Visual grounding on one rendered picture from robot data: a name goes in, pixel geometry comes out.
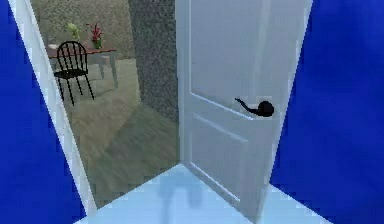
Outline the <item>red flower plant green pot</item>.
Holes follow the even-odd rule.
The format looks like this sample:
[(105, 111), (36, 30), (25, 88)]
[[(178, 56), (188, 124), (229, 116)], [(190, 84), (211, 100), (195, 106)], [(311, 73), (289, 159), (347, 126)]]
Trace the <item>red flower plant green pot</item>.
[(98, 23), (90, 24), (87, 23), (86, 26), (89, 28), (89, 31), (91, 33), (91, 42), (95, 49), (101, 49), (102, 48), (102, 35), (103, 32), (101, 31), (101, 28)]

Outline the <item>brown table with grey legs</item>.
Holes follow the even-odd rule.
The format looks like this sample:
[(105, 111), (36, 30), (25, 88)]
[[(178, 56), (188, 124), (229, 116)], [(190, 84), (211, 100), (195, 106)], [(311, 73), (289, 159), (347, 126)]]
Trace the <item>brown table with grey legs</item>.
[[(51, 64), (51, 67), (53, 70), (57, 69), (57, 50), (53, 49), (51, 47), (46, 48), (48, 53), (48, 58)], [(118, 76), (117, 76), (117, 70), (116, 70), (116, 64), (115, 64), (115, 54), (116, 50), (113, 48), (101, 48), (101, 49), (92, 49), (87, 48), (87, 57), (88, 57), (88, 64), (93, 65), (97, 64), (99, 67), (101, 78), (105, 78), (105, 70), (104, 67), (109, 65), (112, 72), (112, 78), (114, 81), (114, 86), (118, 87)]]

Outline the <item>pale green flower plant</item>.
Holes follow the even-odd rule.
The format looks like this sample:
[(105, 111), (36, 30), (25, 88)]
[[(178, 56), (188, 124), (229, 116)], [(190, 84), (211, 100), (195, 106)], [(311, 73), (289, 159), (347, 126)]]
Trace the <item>pale green flower plant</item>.
[(71, 33), (73, 40), (80, 40), (80, 30), (74, 23), (68, 23), (66, 25), (66, 30)]

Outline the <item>white room door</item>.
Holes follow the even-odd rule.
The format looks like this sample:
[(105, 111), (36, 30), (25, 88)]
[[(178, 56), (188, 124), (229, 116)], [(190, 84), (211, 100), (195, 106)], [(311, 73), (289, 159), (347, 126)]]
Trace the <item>white room door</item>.
[[(257, 223), (313, 0), (175, 0), (181, 163)], [(272, 117), (248, 114), (261, 101)]]

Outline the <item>black spindle-back chair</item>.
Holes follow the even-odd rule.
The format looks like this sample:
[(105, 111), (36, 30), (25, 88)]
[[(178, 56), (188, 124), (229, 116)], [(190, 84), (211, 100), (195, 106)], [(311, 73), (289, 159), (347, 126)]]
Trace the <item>black spindle-back chair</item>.
[(75, 105), (70, 80), (75, 79), (80, 91), (83, 94), (79, 78), (85, 77), (92, 99), (95, 99), (88, 74), (88, 54), (86, 48), (77, 41), (65, 41), (59, 45), (56, 50), (56, 60), (59, 64), (59, 70), (54, 72), (54, 77), (58, 81), (61, 98), (64, 98), (64, 91), (61, 84), (65, 80), (68, 86), (72, 105)]

